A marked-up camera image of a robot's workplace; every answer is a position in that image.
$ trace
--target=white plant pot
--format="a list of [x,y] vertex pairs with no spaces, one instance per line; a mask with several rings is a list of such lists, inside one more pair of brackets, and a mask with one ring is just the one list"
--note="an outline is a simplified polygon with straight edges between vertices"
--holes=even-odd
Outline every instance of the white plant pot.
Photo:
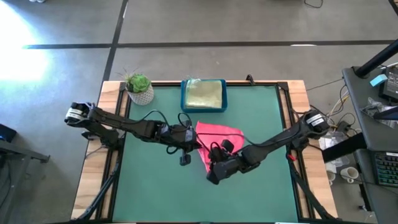
[[147,105],[154,99],[154,89],[152,88],[152,85],[149,86],[147,91],[141,92],[141,93],[129,93],[129,96],[133,102],[137,105]]

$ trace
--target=black floor stripe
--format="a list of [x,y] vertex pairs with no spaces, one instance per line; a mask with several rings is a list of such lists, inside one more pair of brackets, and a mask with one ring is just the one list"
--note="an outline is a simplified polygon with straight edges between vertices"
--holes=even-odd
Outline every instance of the black floor stripe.
[[111,46],[111,50],[109,51],[108,60],[106,61],[106,66],[105,66],[105,71],[104,71],[102,81],[108,81],[109,77],[111,76],[112,64],[113,64],[114,56],[116,54],[116,48],[118,46],[120,33],[122,30],[122,26],[123,26],[124,13],[126,12],[128,2],[129,2],[129,0],[123,0],[122,6],[120,8],[118,23],[116,24],[116,28],[114,30],[112,46]]
[[106,49],[112,44],[32,44],[23,45],[23,49]]
[[394,11],[396,12],[397,16],[398,16],[398,6],[397,4],[394,2],[394,0],[388,0],[392,6],[392,8],[394,9]]
[[249,42],[164,42],[118,44],[118,48],[167,48],[167,47],[275,47],[292,45],[387,45],[395,40],[322,40],[322,41],[249,41]]

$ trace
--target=concrete floor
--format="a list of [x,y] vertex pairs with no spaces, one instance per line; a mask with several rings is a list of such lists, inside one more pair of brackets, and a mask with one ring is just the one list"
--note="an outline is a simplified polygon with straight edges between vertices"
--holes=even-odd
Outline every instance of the concrete floor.
[[[28,44],[110,44],[122,0],[0,1],[0,123],[19,132],[16,143],[51,154],[33,162],[11,223],[70,218],[87,142],[63,123],[72,101],[96,101],[109,49],[21,50]],[[397,15],[387,0],[325,0],[321,9],[299,0],[129,0],[119,43],[205,41],[392,40]],[[187,77],[302,79],[307,88],[341,78],[385,45],[117,49],[110,80],[123,68],[153,80]],[[396,62],[398,57],[388,62]],[[343,81],[308,92],[328,111]],[[353,112],[350,103],[345,112]],[[357,185],[332,186],[339,216],[369,215]],[[367,222],[374,222],[373,217]]]

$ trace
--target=potted plant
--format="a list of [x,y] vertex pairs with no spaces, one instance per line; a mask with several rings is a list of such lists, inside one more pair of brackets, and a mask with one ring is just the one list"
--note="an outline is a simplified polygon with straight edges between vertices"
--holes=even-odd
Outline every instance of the potted plant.
[[150,80],[143,74],[126,74],[126,90],[133,102],[138,105],[147,105],[154,99],[154,89]]

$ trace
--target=succulent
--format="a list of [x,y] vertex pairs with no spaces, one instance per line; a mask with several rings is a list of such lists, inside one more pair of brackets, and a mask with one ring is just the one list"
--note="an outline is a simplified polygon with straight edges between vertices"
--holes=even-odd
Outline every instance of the succulent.
[[150,87],[150,80],[143,74],[126,74],[126,89],[132,93],[142,93]]

